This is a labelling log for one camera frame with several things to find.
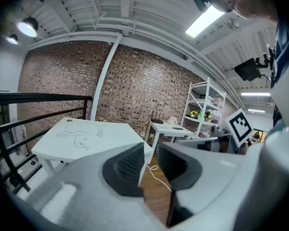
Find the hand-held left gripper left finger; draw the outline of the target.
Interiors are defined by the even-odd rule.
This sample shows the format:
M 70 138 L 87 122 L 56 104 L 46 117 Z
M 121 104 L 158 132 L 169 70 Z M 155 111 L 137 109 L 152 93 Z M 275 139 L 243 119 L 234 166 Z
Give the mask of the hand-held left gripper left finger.
M 14 204 L 35 231 L 164 231 L 139 187 L 144 144 L 69 163 Z

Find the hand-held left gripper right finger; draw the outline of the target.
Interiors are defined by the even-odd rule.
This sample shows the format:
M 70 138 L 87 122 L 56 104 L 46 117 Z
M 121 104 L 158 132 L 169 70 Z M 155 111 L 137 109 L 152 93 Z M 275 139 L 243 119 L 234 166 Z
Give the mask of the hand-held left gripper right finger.
M 255 174 L 254 145 L 241 155 L 165 142 L 157 154 L 171 185 L 168 227 L 234 226 Z

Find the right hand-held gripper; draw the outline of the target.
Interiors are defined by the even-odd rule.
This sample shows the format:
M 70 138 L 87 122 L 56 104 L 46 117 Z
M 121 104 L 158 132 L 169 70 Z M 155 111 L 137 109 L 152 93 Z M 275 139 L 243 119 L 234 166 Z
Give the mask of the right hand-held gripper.
M 199 145 L 201 150 L 228 154 L 245 154 L 252 145 L 253 129 L 242 109 L 234 112 L 219 126 L 211 129 L 210 137 L 201 139 L 177 139 L 179 145 Z

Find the small white side table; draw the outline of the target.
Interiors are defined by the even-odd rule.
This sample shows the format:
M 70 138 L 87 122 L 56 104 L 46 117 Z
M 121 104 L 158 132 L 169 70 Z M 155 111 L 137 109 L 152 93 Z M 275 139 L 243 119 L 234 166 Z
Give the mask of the small white side table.
M 145 142 L 148 142 L 148 139 L 150 137 L 150 135 L 152 134 L 151 133 L 151 130 L 153 130 L 153 142 L 152 142 L 152 149 L 155 149 L 156 148 L 156 145 L 158 143 L 158 139 L 159 139 L 159 136 L 162 134 L 162 135 L 165 135 L 167 137 L 171 137 L 171 142 L 174 141 L 174 138 L 176 137 L 185 137 L 185 136 L 192 136 L 193 135 L 193 132 L 183 128 L 183 130 L 175 130 L 175 129 L 172 129 L 172 127 L 179 127 L 179 128 L 183 128 L 179 125 L 170 125 L 168 123 L 163 123 L 163 124 L 157 124 L 157 123 L 153 123 L 151 121 L 149 121 L 149 124 L 148 124 L 148 127 L 147 127 L 147 132 L 145 134 L 145 139 L 144 141 Z

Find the black router with antennas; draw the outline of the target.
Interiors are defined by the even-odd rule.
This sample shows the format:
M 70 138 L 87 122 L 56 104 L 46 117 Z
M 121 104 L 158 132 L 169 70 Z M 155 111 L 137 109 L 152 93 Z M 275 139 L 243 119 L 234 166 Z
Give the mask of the black router with antennas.
M 157 113 L 157 111 L 153 111 L 150 117 L 150 121 L 153 123 L 157 123 L 157 124 L 163 124 L 164 122 L 162 121 L 162 119 L 160 118 L 161 113 Z

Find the white metal shelf rack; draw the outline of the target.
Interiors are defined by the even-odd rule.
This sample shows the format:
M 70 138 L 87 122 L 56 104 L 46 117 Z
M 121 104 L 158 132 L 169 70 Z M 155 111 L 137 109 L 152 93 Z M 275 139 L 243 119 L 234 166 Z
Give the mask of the white metal shelf rack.
M 226 92 L 211 83 L 210 78 L 199 83 L 190 83 L 181 126 L 193 132 L 191 139 L 209 138 L 211 129 L 222 120 Z M 199 113 L 198 119 L 190 116 L 191 111 Z

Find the white square table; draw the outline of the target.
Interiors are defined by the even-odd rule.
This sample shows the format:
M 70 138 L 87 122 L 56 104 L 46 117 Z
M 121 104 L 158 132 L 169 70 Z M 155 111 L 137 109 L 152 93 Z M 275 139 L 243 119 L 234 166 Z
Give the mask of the white square table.
M 97 130 L 103 130 L 99 138 Z M 48 175 L 54 168 L 51 161 L 71 163 L 84 156 L 112 150 L 116 147 L 144 143 L 144 160 L 151 163 L 154 150 L 126 123 L 97 122 L 62 118 L 32 148 Z

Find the black mounted screen device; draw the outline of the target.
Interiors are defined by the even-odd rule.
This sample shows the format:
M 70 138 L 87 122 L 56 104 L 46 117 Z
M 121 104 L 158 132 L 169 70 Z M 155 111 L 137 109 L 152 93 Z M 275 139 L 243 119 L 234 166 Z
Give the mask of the black mounted screen device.
M 253 81 L 257 78 L 265 77 L 271 83 L 274 77 L 275 51 L 269 48 L 269 57 L 263 53 L 264 63 L 260 62 L 260 57 L 251 58 L 242 64 L 236 66 L 234 71 L 243 81 Z

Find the black metal railing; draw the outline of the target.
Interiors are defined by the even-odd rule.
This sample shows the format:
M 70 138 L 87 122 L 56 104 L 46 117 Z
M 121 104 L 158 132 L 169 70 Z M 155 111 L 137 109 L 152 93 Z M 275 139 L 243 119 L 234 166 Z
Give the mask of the black metal railing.
M 0 106 L 5 106 L 9 104 L 19 104 L 19 103 L 41 103 L 41 102 L 58 102 L 58 101 L 83 101 L 83 106 L 67 109 L 58 112 L 52 112 L 48 114 L 43 114 L 39 116 L 35 116 L 32 118 L 28 118 L 25 120 L 10 122 L 1 125 L 0 124 L 0 160 L 4 159 L 7 163 L 9 171 L 1 176 L 1 181 L 5 182 L 7 179 L 15 178 L 16 186 L 14 187 L 12 193 L 17 194 L 21 189 L 30 192 L 31 188 L 28 186 L 27 182 L 35 176 L 42 168 L 42 166 L 36 167 L 32 172 L 29 173 L 28 176 L 23 178 L 19 173 L 18 169 L 24 166 L 29 160 L 36 157 L 34 154 L 30 154 L 23 161 L 21 161 L 18 165 L 15 165 L 11 158 L 10 154 L 19 149 L 21 146 L 25 145 L 27 142 L 30 142 L 36 138 L 39 138 L 45 135 L 50 129 L 47 128 L 37 134 L 22 140 L 21 142 L 14 143 L 9 147 L 6 147 L 2 134 L 8 131 L 11 128 L 18 127 L 20 125 L 25 125 L 27 123 L 32 123 L 34 121 L 42 120 L 45 118 L 63 115 L 66 113 L 71 113 L 75 111 L 82 111 L 82 115 L 79 117 L 81 119 L 86 118 L 87 105 L 89 101 L 92 101 L 93 97 L 91 96 L 81 96 L 81 95 L 67 95 L 67 94 L 49 94 L 49 93 L 5 93 L 0 92 Z

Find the long fluorescent ceiling light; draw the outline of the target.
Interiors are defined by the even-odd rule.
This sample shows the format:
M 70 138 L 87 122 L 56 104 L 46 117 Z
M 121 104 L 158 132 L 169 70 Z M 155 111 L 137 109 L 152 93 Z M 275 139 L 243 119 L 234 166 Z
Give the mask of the long fluorescent ceiling light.
M 185 33 L 190 37 L 195 38 L 212 23 L 220 19 L 224 14 L 225 12 L 222 12 L 210 5 L 205 12 L 198 12 L 197 14 L 194 13 L 190 16 L 190 23 L 186 28 Z

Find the round ceiling detector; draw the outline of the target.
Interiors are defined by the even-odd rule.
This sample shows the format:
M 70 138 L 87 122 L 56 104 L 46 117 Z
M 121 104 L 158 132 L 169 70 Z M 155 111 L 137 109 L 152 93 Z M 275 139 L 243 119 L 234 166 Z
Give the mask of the round ceiling detector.
M 229 29 L 236 31 L 236 30 L 239 29 L 240 23 L 235 18 L 229 18 L 228 21 L 227 21 L 227 26 L 228 26 Z

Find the person's dark navy shirt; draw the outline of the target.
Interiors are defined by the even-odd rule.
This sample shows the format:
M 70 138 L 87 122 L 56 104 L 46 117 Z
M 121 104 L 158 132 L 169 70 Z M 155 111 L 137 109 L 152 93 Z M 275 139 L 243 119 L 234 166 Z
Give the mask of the person's dark navy shirt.
M 276 28 L 275 77 L 277 83 L 289 67 L 289 20 L 279 18 Z

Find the large black pendant lamp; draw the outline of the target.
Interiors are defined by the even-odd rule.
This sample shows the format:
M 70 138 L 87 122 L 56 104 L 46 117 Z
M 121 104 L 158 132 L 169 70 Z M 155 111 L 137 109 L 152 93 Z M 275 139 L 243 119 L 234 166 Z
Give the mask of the large black pendant lamp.
M 21 22 L 17 23 L 17 28 L 23 34 L 32 38 L 37 36 L 38 27 L 39 27 L 39 24 L 37 20 L 33 17 L 27 17 L 23 19 Z

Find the black door frame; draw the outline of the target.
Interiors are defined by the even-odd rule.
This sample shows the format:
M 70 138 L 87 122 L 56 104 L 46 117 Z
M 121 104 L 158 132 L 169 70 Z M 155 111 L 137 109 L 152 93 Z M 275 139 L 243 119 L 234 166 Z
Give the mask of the black door frame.
M 9 92 L 8 90 L 0 90 L 2 93 Z M 9 105 L 0 105 L 0 125 L 4 125 L 9 123 L 10 120 L 10 112 L 9 112 Z

